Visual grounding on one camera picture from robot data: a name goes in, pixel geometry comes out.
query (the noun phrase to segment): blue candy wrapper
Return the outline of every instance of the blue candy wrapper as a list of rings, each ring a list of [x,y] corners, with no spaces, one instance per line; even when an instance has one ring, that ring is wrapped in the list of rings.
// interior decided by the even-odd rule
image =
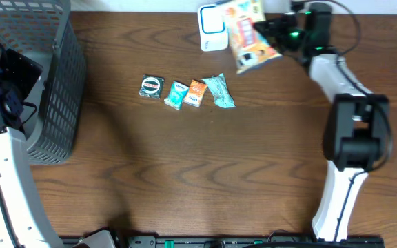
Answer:
[[[182,107],[183,99],[185,98],[188,90],[188,86],[176,81],[173,82],[170,94],[167,98],[165,98],[165,104],[175,108],[176,110],[180,110],[180,108]]]
[[[226,86],[225,75],[213,76],[212,78],[202,79],[214,96],[214,103],[222,108],[235,107],[234,99],[229,95]]]

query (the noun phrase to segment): gray plastic basket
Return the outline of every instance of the gray plastic basket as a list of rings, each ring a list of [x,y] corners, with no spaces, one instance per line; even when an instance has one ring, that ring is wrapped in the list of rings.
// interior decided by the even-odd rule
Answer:
[[[39,107],[24,125],[31,164],[62,163],[71,154],[86,64],[69,0],[0,1],[0,43],[43,66],[27,102]],[[21,120],[32,110],[25,108]]]

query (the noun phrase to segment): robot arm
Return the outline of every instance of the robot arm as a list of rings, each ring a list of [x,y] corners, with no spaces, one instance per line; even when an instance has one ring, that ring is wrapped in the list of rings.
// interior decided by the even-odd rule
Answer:
[[[345,59],[330,42],[332,9],[313,3],[306,12],[305,29],[298,27],[295,13],[309,1],[292,3],[292,12],[256,23],[265,37],[275,39],[277,49],[299,51],[307,69],[332,104],[323,137],[327,178],[323,198],[312,221],[317,240],[347,240],[347,226],[359,189],[373,164],[385,153],[389,124],[388,99],[372,94],[348,69]],[[357,128],[356,122],[367,124]]]
[[[13,50],[5,51],[1,44],[0,49],[0,248],[73,247],[58,237],[45,214],[30,171],[20,119],[23,105],[31,105],[23,101],[40,77],[42,67]],[[80,244],[115,247],[106,230]]]

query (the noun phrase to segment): wooden table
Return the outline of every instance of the wooden table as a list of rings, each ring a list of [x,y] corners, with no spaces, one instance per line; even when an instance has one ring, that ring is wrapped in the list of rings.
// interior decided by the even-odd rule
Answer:
[[[335,17],[333,44],[354,40]],[[356,76],[391,100],[394,155],[356,202],[349,234],[380,234],[397,247],[397,17],[360,16],[363,40],[347,56]],[[195,14],[72,13],[88,62],[72,158],[33,166],[59,235],[105,225],[159,235],[267,235],[310,230],[326,162],[321,137],[329,103],[290,58],[237,76],[229,50],[201,52]],[[207,92],[176,111],[138,95],[142,76],[189,85],[225,73],[236,108]]]

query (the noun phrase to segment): snack package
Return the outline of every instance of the snack package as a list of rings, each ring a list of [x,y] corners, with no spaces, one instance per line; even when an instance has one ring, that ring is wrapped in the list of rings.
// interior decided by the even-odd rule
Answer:
[[[176,110],[180,110],[180,108],[182,107],[183,99],[187,94],[187,90],[188,86],[176,81],[173,82],[170,94],[167,98],[165,98],[165,104],[175,108]]]
[[[141,96],[160,99],[163,90],[163,82],[165,79],[157,76],[144,75],[139,94]]]
[[[188,90],[183,102],[193,105],[194,107],[200,107],[206,88],[206,84],[192,80],[190,90]]]
[[[234,99],[229,95],[226,86],[225,75],[213,76],[212,78],[202,79],[214,96],[215,105],[222,108],[235,107]]]
[[[261,0],[232,0],[222,3],[219,8],[229,32],[237,74],[281,56],[254,29],[254,23],[265,20]]]

